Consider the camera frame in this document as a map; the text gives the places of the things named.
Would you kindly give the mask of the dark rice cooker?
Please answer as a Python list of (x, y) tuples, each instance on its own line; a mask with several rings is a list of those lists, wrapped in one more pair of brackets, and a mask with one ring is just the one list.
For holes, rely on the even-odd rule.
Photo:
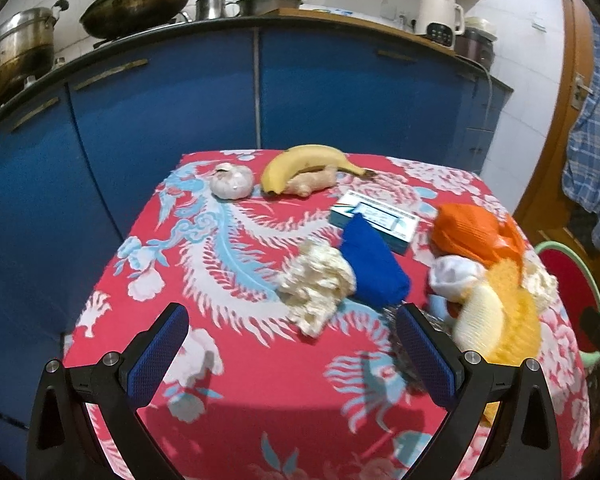
[(455, 53), (490, 70), (494, 62), (494, 42), (498, 40), (496, 26), (486, 18), (468, 16), (465, 31), (455, 39)]

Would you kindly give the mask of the blue white medicine box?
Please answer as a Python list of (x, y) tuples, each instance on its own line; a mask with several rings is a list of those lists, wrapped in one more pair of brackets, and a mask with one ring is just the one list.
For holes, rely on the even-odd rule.
[(360, 214), (380, 234), (393, 252), (406, 254), (419, 224), (416, 214), (350, 190), (329, 208), (328, 220), (333, 226), (343, 229), (356, 214)]

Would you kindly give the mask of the steel stock pot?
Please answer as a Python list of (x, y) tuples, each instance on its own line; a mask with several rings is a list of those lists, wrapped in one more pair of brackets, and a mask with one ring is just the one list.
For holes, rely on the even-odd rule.
[(54, 28), (67, 0), (51, 8), (14, 14), (0, 25), (0, 106), (24, 88), (28, 77), (40, 78), (54, 65)]

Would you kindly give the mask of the red floral phoenix tablecloth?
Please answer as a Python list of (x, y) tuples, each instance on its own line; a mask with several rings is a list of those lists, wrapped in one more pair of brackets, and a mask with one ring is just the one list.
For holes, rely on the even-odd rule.
[(278, 274), (309, 238), (338, 244), (329, 209), (355, 190), (416, 214), (398, 261), (408, 298), (427, 300), (428, 232), (443, 204), (506, 209), (470, 172), (393, 157), (355, 156), (374, 172), (343, 174), (306, 200), (219, 202), (213, 169), (260, 172), (269, 151), (185, 155), (157, 184), (87, 299), (65, 355), (90, 365), (124, 349), (170, 302), (188, 334), (140, 417), (189, 479), (397, 479), (417, 460), (444, 413), (407, 385), (384, 316), (353, 300), (324, 332), (303, 338), (276, 294)]

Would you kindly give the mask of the small steel cup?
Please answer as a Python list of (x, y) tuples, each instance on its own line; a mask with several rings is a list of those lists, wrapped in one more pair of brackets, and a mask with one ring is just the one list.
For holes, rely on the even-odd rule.
[(196, 0), (195, 20), (211, 21), (226, 18), (227, 0)]

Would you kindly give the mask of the red basin green rim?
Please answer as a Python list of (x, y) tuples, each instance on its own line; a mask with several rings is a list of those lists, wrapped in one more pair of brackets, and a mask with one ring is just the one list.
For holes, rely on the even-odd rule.
[(580, 357), (587, 372), (600, 362), (600, 352), (580, 326), (587, 308), (600, 314), (600, 290), (582, 258), (565, 244), (546, 240), (534, 248), (549, 274), (557, 278), (557, 288), (566, 315), (576, 335)]

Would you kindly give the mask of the crumpled cream paper ball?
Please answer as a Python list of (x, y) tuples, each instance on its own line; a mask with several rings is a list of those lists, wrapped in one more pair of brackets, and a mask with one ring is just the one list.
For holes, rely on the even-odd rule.
[(352, 266), (326, 240), (305, 240), (278, 274), (276, 292), (303, 336), (317, 338), (344, 298), (356, 291)]

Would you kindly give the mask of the white electric kettle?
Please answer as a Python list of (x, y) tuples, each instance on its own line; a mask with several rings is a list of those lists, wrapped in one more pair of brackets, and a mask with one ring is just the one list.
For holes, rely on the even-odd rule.
[(456, 0), (418, 0), (414, 34), (453, 50), (465, 32), (464, 9)]

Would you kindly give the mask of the yellow banana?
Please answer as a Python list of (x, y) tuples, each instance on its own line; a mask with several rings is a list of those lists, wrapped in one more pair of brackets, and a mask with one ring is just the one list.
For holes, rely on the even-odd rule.
[(322, 144), (303, 144), (280, 152), (264, 168), (260, 177), (260, 188), (265, 194), (280, 195), (287, 182), (302, 172), (335, 166), (338, 170), (354, 174), (363, 179), (376, 176), (374, 170), (356, 166), (338, 148)]

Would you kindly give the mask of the white garlic bulb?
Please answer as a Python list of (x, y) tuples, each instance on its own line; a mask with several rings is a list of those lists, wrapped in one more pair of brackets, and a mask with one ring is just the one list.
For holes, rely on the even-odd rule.
[(242, 165), (221, 162), (212, 172), (211, 193), (220, 200), (241, 200), (251, 195), (254, 187), (253, 172)]

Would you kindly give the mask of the crumpled cream paper piece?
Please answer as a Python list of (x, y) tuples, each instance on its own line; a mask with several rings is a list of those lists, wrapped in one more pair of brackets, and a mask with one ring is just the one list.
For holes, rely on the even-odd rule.
[(538, 314), (542, 314), (558, 299), (557, 278), (547, 272), (535, 252), (524, 255), (521, 284), (531, 295)]

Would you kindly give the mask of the blue plaid shirt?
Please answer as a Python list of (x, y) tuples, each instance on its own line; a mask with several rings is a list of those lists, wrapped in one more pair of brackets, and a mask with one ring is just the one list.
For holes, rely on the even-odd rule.
[(573, 125), (562, 170), (562, 192), (590, 214), (595, 214), (592, 244), (600, 252), (600, 23), (592, 21), (594, 70), (592, 92)]

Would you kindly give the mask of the pale yellow sponge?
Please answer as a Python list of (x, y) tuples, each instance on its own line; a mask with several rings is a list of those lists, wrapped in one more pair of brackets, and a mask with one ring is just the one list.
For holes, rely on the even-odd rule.
[(480, 282), (471, 289), (452, 330), (460, 351), (475, 351), (487, 358), (498, 346), (505, 324), (504, 307), (491, 285)]

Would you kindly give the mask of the blue cloth pouch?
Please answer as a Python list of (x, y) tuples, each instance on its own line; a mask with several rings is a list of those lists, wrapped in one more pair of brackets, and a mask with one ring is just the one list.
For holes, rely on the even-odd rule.
[(407, 298), (411, 279), (362, 214), (355, 214), (343, 228), (339, 250), (355, 276), (358, 302), (380, 311)]

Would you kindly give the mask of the light blue tube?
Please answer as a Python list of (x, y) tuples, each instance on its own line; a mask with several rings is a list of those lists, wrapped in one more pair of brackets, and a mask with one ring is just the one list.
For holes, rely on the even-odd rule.
[(438, 318), (442, 322), (445, 322), (446, 324), (455, 323), (459, 307), (459, 304), (456, 304), (455, 302), (449, 302), (442, 296), (436, 294), (430, 294), (428, 296), (428, 313), (435, 318)]

